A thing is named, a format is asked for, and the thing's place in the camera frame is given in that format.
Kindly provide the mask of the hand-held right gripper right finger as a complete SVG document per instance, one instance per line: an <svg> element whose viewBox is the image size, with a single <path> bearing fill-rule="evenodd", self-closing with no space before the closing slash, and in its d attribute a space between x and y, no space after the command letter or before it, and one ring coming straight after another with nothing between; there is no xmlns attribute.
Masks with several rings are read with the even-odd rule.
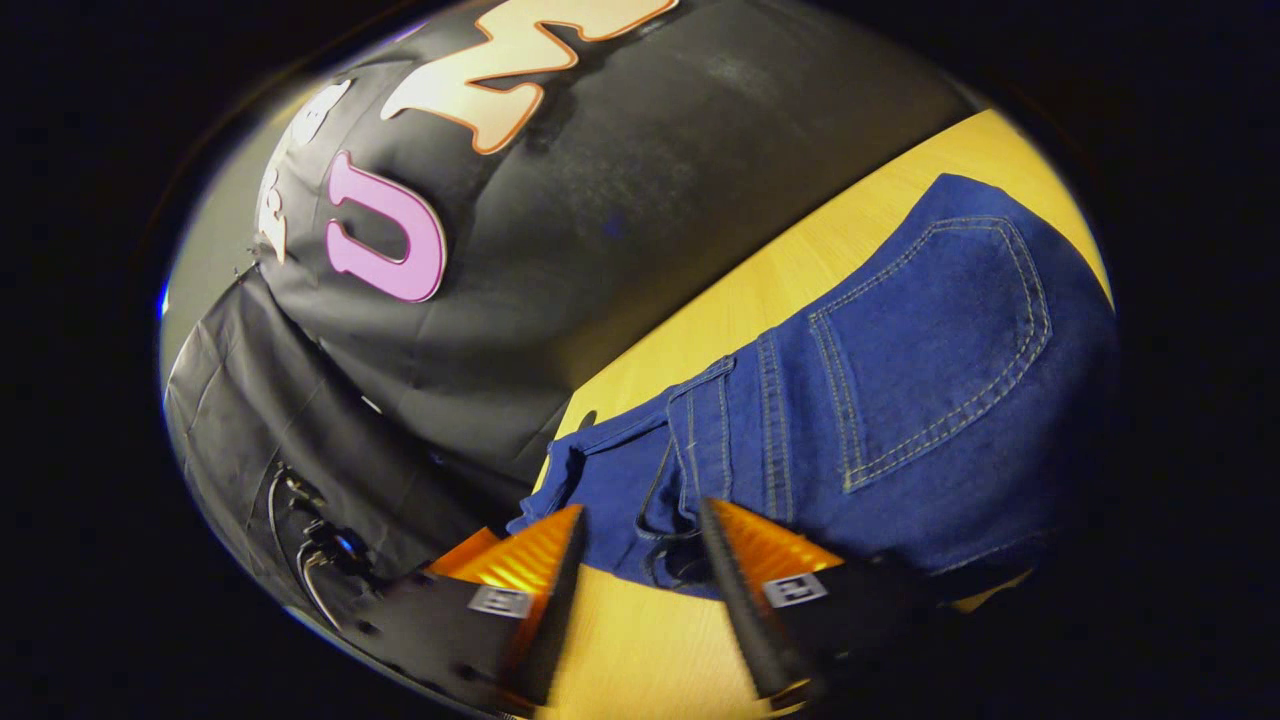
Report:
<svg viewBox="0 0 1280 720"><path fill-rule="evenodd" d="M728 500L700 502L716 588L758 696L815 714L909 655L941 607L910 568L832 552Z"/></svg>

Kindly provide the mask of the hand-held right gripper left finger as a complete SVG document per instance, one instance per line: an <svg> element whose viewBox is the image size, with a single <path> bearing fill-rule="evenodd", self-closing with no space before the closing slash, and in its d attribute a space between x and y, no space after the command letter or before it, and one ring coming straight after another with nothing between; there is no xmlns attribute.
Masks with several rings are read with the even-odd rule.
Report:
<svg viewBox="0 0 1280 720"><path fill-rule="evenodd" d="M429 694L532 714L550 696L586 538L576 503L499 538L457 578L424 565L361 598L346 639Z"/></svg>

